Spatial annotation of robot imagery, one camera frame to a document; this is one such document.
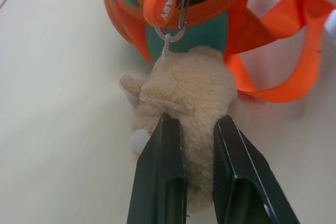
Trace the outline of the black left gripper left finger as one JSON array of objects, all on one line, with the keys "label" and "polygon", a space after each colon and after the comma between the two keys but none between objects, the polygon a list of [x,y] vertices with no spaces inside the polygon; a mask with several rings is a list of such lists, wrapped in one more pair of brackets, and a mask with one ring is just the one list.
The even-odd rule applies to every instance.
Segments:
[{"label": "black left gripper left finger", "polygon": [[137,161],[127,224],[184,224],[186,207],[183,129],[164,113]]}]

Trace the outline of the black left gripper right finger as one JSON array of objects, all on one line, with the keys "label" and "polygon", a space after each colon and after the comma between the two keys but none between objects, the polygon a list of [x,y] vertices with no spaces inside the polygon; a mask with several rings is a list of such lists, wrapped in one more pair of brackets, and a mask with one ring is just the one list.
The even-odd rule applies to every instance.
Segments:
[{"label": "black left gripper right finger", "polygon": [[267,160],[230,116],[214,127],[213,202],[218,223],[298,223]]}]

